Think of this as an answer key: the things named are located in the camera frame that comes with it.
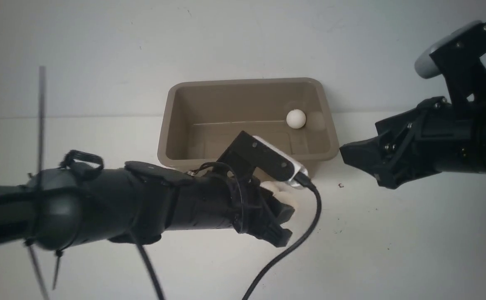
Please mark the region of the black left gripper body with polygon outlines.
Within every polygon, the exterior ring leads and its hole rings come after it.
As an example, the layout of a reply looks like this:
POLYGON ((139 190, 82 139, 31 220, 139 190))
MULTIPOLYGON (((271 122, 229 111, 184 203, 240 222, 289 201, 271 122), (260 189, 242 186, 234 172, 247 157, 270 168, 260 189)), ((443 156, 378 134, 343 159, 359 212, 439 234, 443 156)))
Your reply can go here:
POLYGON ((268 206, 273 193, 260 186, 261 180, 238 179, 227 167, 222 167, 222 180, 228 188, 226 208, 222 212, 222 228, 234 229, 239 234, 247 234, 255 224, 279 224, 268 206))

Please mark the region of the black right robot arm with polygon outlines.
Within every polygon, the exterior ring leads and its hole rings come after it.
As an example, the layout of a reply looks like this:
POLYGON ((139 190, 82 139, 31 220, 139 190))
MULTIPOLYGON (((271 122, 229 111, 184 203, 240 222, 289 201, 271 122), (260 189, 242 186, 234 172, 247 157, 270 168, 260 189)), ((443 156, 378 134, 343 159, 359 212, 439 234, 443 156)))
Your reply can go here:
POLYGON ((342 145, 343 162, 388 189, 444 172, 486 173, 486 103, 471 108, 458 118, 443 97, 426 99, 376 122, 376 137, 342 145))

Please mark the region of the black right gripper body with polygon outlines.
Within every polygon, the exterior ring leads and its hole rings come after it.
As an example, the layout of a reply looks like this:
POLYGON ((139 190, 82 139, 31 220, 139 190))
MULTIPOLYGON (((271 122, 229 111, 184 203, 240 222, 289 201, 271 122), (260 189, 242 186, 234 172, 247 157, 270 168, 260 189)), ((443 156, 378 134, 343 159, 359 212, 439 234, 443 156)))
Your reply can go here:
POLYGON ((474 125, 459 121, 445 97, 423 100, 416 108, 375 124, 382 162, 374 173, 402 175, 405 183, 443 172, 474 173, 469 150, 474 125))

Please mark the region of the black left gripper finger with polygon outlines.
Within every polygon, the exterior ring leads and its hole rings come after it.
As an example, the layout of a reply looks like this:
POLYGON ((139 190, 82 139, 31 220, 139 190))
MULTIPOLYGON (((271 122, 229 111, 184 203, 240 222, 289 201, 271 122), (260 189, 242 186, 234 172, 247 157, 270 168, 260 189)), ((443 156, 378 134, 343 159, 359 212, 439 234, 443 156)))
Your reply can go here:
POLYGON ((271 196, 268 206, 279 224, 287 223, 296 213, 297 202, 294 196, 271 196))
POLYGON ((255 224, 249 228, 247 234, 277 248, 285 247, 292 236, 291 230, 282 228, 276 223, 255 224))

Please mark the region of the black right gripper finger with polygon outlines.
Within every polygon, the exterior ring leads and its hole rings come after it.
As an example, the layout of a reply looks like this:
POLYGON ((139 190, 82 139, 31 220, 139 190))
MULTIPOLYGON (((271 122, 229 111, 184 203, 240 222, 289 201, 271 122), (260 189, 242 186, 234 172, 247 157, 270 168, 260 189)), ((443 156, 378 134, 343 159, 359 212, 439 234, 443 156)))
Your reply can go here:
POLYGON ((350 142, 340 146, 339 150, 346 165, 365 173, 373 173, 374 168, 382 162, 380 142, 376 139, 350 142))
POLYGON ((374 173, 374 178, 376 179, 378 186, 391 190, 399 188, 399 186, 405 182, 402 175, 397 175, 388 171, 378 171, 374 173))

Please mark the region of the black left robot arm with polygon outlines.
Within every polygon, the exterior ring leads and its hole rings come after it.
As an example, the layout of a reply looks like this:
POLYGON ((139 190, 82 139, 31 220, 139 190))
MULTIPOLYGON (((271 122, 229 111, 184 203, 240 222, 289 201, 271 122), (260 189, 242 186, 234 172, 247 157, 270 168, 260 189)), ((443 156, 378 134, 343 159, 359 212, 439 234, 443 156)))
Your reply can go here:
POLYGON ((26 184, 0 185, 0 244, 31 240, 49 251, 100 240, 150 245, 167 230, 233 228, 280 248, 292 234, 282 224, 294 212, 257 178, 218 168, 192 176, 138 161, 118 169, 68 161, 26 184))

